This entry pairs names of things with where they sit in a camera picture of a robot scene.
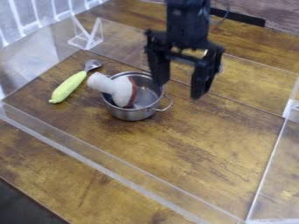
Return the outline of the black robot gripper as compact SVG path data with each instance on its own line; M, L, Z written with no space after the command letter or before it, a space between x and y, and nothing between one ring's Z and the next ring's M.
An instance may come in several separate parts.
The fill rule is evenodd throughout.
M199 99L211 89L220 72L224 48L208 40L211 0L165 0L165 30L144 32L148 66L153 82L169 80L171 60L195 65L191 98Z

